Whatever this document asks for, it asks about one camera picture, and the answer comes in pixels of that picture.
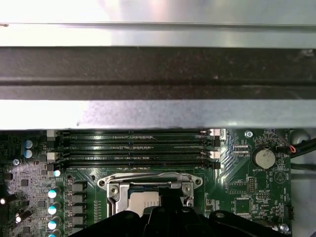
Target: black cable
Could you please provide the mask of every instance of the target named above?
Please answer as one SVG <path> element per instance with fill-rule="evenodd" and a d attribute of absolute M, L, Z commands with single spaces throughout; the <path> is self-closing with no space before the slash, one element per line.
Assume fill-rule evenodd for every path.
<path fill-rule="evenodd" d="M 316 146 L 313 146 L 313 147 L 309 147 L 308 149 L 305 149 L 305 150 L 299 150 L 299 149 L 296 149 L 298 152 L 297 153 L 293 153 L 291 154 L 291 159 L 293 158 L 296 158 L 296 157 L 299 157 L 299 156 L 302 156 L 302 155 L 305 155 L 307 153 L 310 153 L 310 152 L 313 152 L 316 150 Z"/>
<path fill-rule="evenodd" d="M 291 163 L 291 169 L 316 171 L 316 164 L 295 164 L 295 163 Z"/>
<path fill-rule="evenodd" d="M 308 149 L 310 147 L 316 147 L 316 138 L 313 138 L 310 141 L 303 142 L 301 144 L 295 145 L 294 147 L 296 149 L 299 149 L 299 150 L 305 150 L 305 149 Z"/>

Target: capacitor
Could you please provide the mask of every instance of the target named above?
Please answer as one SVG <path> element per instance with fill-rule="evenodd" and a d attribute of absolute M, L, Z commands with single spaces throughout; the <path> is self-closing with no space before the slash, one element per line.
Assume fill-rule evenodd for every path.
<path fill-rule="evenodd" d="M 48 213 L 50 215 L 56 214 L 57 211 L 59 211 L 61 208 L 61 204 L 59 202 L 54 202 L 52 206 L 48 208 Z"/>
<path fill-rule="evenodd" d="M 36 147 L 38 145 L 38 142 L 35 138 L 32 138 L 32 139 L 24 141 L 23 145 L 26 149 L 31 149 L 31 148 Z"/>
<path fill-rule="evenodd" d="M 48 191 L 48 197 L 49 198 L 55 198 L 58 195 L 60 195 L 60 193 L 61 193 L 61 189 L 59 187 L 55 187 L 52 190 Z"/>
<path fill-rule="evenodd" d="M 15 217 L 15 222 L 16 223 L 21 223 L 22 221 L 26 220 L 32 215 L 30 210 L 27 210 L 25 212 L 22 212 L 20 215 Z"/>
<path fill-rule="evenodd" d="M 276 156 L 269 147 L 259 147 L 251 155 L 253 164 L 262 169 L 271 168 L 276 162 Z"/>
<path fill-rule="evenodd" d="M 29 149 L 24 152 L 24 157 L 26 159 L 29 159 L 31 157 L 36 157 L 37 155 L 38 155 L 38 152 L 35 149 Z"/>
<path fill-rule="evenodd" d="M 55 176 L 55 177 L 59 177 L 60 175 L 61 175 L 60 170 L 55 170 L 55 171 L 54 171 L 54 176 Z"/>
<path fill-rule="evenodd" d="M 55 216 L 48 224 L 47 227 L 50 230 L 54 230 L 57 228 L 57 226 L 59 226 L 59 224 L 61 223 L 61 219 L 59 216 Z"/>
<path fill-rule="evenodd" d="M 59 229 L 55 229 L 48 237 L 60 237 L 60 236 L 61 236 L 61 231 Z"/>
<path fill-rule="evenodd" d="M 5 204 L 8 204 L 12 201 L 15 201 L 17 199 L 17 196 L 15 194 L 11 194 L 7 197 L 3 197 L 0 199 L 0 204 L 1 205 L 5 205 Z"/>

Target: integrated circuit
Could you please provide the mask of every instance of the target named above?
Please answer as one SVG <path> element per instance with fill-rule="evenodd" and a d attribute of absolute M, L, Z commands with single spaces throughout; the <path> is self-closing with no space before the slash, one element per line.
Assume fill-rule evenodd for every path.
<path fill-rule="evenodd" d="M 250 215 L 251 214 L 251 199 L 249 198 L 235 199 L 235 214 Z"/>

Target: surface mount component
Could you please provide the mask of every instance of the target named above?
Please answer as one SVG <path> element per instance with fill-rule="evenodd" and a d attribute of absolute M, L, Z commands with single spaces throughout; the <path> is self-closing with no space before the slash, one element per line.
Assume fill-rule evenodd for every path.
<path fill-rule="evenodd" d="M 164 190 L 177 192 L 183 206 L 194 206 L 194 189 L 202 184 L 200 177 L 177 172 L 116 173 L 98 180 L 98 186 L 107 191 L 108 217 L 124 210 L 141 216 L 144 208 L 159 205 Z"/>

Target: silver metal panel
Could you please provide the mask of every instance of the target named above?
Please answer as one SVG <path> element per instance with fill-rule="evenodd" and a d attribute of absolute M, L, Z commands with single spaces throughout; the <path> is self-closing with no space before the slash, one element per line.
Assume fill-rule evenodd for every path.
<path fill-rule="evenodd" d="M 0 129 L 315 127 L 316 100 L 0 100 Z"/>
<path fill-rule="evenodd" d="M 314 0 L 4 0 L 0 46 L 313 48 L 315 8 Z"/>
<path fill-rule="evenodd" d="M 2 0 L 3 23 L 315 25 L 314 0 Z"/>
<path fill-rule="evenodd" d="M 0 46 L 191 46 L 315 48 L 316 31 L 284 28 L 150 25 L 10 25 Z"/>

